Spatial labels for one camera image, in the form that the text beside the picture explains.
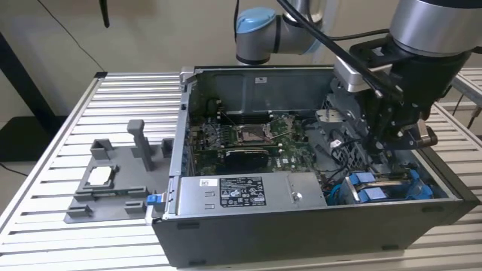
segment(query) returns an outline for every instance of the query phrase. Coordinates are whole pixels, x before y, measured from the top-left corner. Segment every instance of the warning label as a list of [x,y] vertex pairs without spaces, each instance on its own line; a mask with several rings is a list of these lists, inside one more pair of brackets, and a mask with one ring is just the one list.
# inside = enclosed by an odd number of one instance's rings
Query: warning label
[[224,207],[266,205],[262,177],[221,178],[220,189]]

